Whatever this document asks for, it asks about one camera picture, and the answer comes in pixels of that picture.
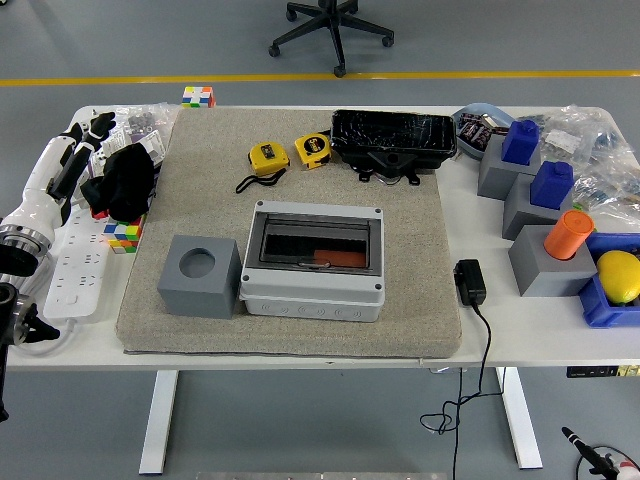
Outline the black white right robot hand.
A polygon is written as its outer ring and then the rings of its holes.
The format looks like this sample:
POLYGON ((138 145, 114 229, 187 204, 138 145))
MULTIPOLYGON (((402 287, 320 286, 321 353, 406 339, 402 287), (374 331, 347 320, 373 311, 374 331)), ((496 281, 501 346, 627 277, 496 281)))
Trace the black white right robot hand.
POLYGON ((589 473, 598 479, 623 480, 639 478, 639 464, 626 453, 610 446, 591 446, 566 426, 563 426, 561 431, 581 456, 576 464, 576 478, 579 478, 582 460, 585 460, 591 466, 589 473))

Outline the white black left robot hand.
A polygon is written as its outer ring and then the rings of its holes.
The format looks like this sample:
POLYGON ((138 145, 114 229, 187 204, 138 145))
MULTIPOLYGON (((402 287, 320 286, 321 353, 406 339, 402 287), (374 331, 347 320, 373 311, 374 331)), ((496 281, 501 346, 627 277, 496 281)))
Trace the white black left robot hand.
POLYGON ((51 139, 28 177, 21 204, 1 225, 26 228, 51 238, 64 223, 63 210, 89 157, 114 127, 115 114, 106 112, 85 125, 75 123, 51 139))

